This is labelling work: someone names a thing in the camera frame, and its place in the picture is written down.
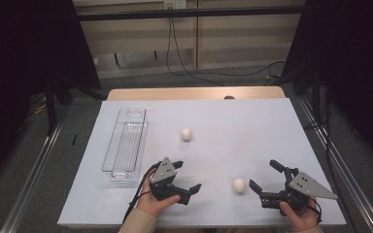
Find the clear plastic tray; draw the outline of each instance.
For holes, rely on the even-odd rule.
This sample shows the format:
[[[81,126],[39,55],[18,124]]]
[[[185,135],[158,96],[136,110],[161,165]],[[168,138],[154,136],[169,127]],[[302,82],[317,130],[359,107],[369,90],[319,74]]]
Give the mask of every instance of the clear plastic tray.
[[[102,170],[111,182],[136,183],[147,138],[145,109],[120,109]]]

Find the cable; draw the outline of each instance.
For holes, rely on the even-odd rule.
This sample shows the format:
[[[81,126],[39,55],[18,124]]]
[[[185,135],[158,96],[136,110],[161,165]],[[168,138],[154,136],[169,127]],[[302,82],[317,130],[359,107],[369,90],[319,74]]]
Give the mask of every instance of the cable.
[[[317,210],[317,208],[312,208],[310,205],[307,205],[307,208],[310,209],[311,211],[315,212],[317,215],[318,215],[318,223],[322,222],[322,219],[321,219],[321,216],[322,216],[322,209],[321,209],[321,206],[320,204],[314,200],[313,198],[311,198],[310,196],[308,196],[317,206],[320,210]]]
[[[129,216],[129,213],[131,213],[132,209],[135,207],[135,204],[136,202],[138,201],[138,199],[144,195],[144,194],[147,194],[148,192],[144,192],[142,193],[141,195],[138,195],[138,193],[141,191],[141,188],[142,188],[142,185],[144,184],[144,181],[145,179],[147,178],[148,174],[150,173],[150,171],[152,171],[154,168],[157,168],[159,166],[160,162],[157,162],[155,163],[153,166],[151,166],[150,169],[148,169],[148,171],[145,173],[144,177],[142,178],[141,182],[139,183],[139,186],[138,186],[138,189],[136,190],[136,193],[134,195],[134,198],[132,199],[132,201],[129,203],[129,207],[128,207],[128,210],[126,211],[125,213],[125,216],[123,217],[123,221],[122,221],[122,224],[126,221],[126,218]]]
[[[321,109],[321,118],[323,117],[323,115],[325,115],[325,120],[322,122],[319,122],[318,120],[314,119],[311,122],[309,122],[307,125],[303,126],[304,130],[321,128],[321,127],[324,127],[329,122],[329,118],[331,117],[331,109],[329,106],[330,105],[329,97],[327,96],[329,96],[328,91],[326,91],[326,95],[325,95],[325,104],[323,105]]]
[[[331,115],[331,105],[330,105],[330,96],[329,96],[328,90],[326,91],[326,94],[325,94],[325,105],[326,105],[326,107],[325,107],[325,112],[326,112],[326,127],[325,127],[326,128],[326,138],[325,138],[326,163],[328,165],[328,169],[329,169],[329,173],[331,175],[331,178],[334,181],[335,188],[338,190],[338,194],[339,194],[338,196],[340,197],[341,203],[344,205],[345,211],[347,212],[348,218],[351,221],[351,225],[352,225],[352,227],[354,229],[354,232],[357,233],[357,231],[356,231],[356,224],[354,223],[353,219],[351,218],[350,210],[347,207],[347,204],[345,202],[344,196],[341,194],[338,182],[335,179],[334,171],[333,171],[332,165],[331,165],[331,158],[329,156],[329,142],[331,142],[331,138],[329,137],[329,117]]]
[[[171,34],[172,34],[172,28],[174,29],[174,40],[175,40],[175,45],[177,47],[177,53],[178,53],[178,57],[180,59],[180,62],[181,62],[181,66],[183,67],[184,71],[186,72],[186,74],[176,74],[174,72],[171,71],[171,69],[169,68],[169,64],[168,64],[168,54],[169,54],[169,49],[171,47]],[[168,71],[169,73],[171,73],[172,75],[175,75],[175,76],[183,76],[183,75],[189,75],[191,77],[193,77],[194,79],[198,79],[198,80],[201,80],[201,81],[205,81],[205,82],[208,82],[208,83],[213,83],[213,84],[216,84],[216,85],[220,85],[220,86],[223,86],[223,84],[221,83],[217,83],[217,82],[214,82],[214,81],[210,81],[210,80],[207,80],[207,79],[203,79],[203,78],[199,78],[199,77],[196,77],[194,75],[192,75],[188,70],[187,68],[184,66],[184,62],[183,60],[181,59],[181,55],[180,55],[180,50],[179,50],[179,47],[178,47],[178,41],[177,41],[177,37],[176,37],[176,34],[175,34],[175,26],[174,26],[174,19],[173,18],[169,18],[169,39],[168,39],[168,50],[166,52],[166,67],[168,68]]]
[[[40,100],[41,98],[42,100],[41,100],[40,105],[34,111],[27,113],[28,116],[40,114],[47,107],[47,98],[45,94],[43,94],[38,100]]]
[[[172,28],[173,28],[173,31],[174,31],[173,35],[174,35],[174,40],[175,40],[175,44],[176,44],[176,48],[177,48],[177,54],[178,54],[181,65],[182,65],[184,71],[186,72],[186,74],[176,74],[176,73],[172,72],[170,67],[169,67],[169,63],[168,63],[169,58],[168,57],[169,57],[169,49],[171,47]],[[168,71],[173,75],[176,75],[176,76],[192,76],[193,78],[198,79],[198,80],[203,80],[203,81],[206,81],[206,82],[222,85],[220,83],[216,83],[216,82],[213,82],[213,81],[202,79],[202,78],[196,77],[194,75],[220,75],[220,76],[231,76],[231,77],[245,77],[245,76],[251,76],[251,75],[259,74],[259,73],[261,73],[262,71],[265,71],[265,70],[269,71],[269,68],[271,68],[273,65],[280,64],[280,63],[285,63],[285,61],[275,61],[275,62],[269,64],[267,67],[265,67],[261,70],[251,72],[251,73],[248,73],[248,74],[227,74],[227,73],[217,73],[217,72],[190,72],[186,69],[186,67],[185,67],[185,65],[184,65],[184,63],[181,59],[180,50],[179,50],[178,41],[177,41],[177,36],[176,36],[176,31],[175,31],[174,19],[169,18],[169,39],[168,39],[168,49],[167,49],[167,52],[166,52],[166,65],[167,65]]]
[[[268,69],[269,79],[266,81],[266,83],[264,85],[268,85],[272,80],[271,70],[269,69],[269,66],[267,66],[266,68]]]

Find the human hand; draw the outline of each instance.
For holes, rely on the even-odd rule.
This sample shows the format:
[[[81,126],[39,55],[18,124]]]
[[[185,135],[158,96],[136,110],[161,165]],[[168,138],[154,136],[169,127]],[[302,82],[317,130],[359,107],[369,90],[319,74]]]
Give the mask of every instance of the human hand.
[[[177,203],[181,197],[178,195],[170,196],[164,200],[158,201],[153,194],[151,193],[151,181],[150,177],[156,169],[152,169],[148,173],[148,177],[145,179],[142,185],[141,197],[138,200],[137,207],[138,209],[152,215],[159,216],[159,214],[167,207],[170,207]]]
[[[317,204],[314,202],[316,198],[311,198],[308,200],[308,205],[316,209]],[[296,213],[287,202],[281,202],[280,208],[289,219],[291,230],[294,232],[308,230],[318,225],[318,215],[306,207],[304,207],[305,210]]]

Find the white egg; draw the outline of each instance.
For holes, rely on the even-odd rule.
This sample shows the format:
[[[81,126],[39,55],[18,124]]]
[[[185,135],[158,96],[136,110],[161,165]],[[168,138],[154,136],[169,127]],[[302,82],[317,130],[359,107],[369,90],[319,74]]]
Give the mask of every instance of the white egg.
[[[244,179],[242,179],[242,178],[237,178],[232,183],[232,187],[238,193],[244,192],[246,186],[247,186],[247,184],[245,183]]]
[[[190,137],[192,137],[192,134],[190,132],[190,129],[185,128],[183,129],[183,132],[181,133],[181,137],[185,140],[188,141]]]

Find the table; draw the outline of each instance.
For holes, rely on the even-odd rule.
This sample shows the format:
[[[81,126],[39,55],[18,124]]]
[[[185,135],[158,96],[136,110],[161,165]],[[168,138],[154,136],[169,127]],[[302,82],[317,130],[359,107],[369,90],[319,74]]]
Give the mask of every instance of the table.
[[[162,88],[131,92],[113,90],[110,101],[103,103],[58,224],[120,225],[138,184],[110,183],[101,166],[118,110],[125,107],[147,109],[150,126],[141,171],[170,154],[173,161],[184,162],[174,180],[176,186],[189,188],[202,183],[200,192],[191,197],[187,206],[175,205],[162,214],[159,227],[287,225],[278,211],[262,209],[259,198],[251,190],[238,195],[231,187],[233,179],[242,177],[246,181],[255,180],[265,191],[284,188],[283,175],[268,166],[272,158],[288,167],[297,166],[329,187],[293,107],[279,87]],[[236,100],[219,100],[225,95]],[[200,99],[207,96],[209,100],[196,100],[197,96]],[[189,143],[180,139],[183,127],[192,130]],[[346,223],[335,201],[319,199],[319,202],[322,225]]]

